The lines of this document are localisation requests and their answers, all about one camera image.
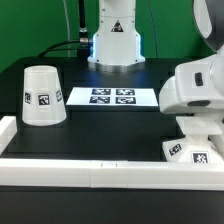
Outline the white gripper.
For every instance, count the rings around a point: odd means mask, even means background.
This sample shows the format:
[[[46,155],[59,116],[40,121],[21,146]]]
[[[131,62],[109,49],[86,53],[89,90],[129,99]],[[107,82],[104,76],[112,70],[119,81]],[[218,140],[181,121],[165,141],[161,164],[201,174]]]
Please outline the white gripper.
[[[160,91],[159,106],[165,114],[224,112],[224,56],[178,65]]]

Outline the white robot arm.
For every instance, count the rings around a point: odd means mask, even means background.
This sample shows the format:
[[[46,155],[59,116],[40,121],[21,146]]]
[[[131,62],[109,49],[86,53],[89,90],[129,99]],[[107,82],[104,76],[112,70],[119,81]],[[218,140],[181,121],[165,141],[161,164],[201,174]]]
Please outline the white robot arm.
[[[91,68],[126,72],[145,63],[135,29],[136,0],[99,0],[99,28],[93,36]],[[224,0],[193,0],[197,29],[214,54],[175,68],[159,93],[160,111],[224,112]]]

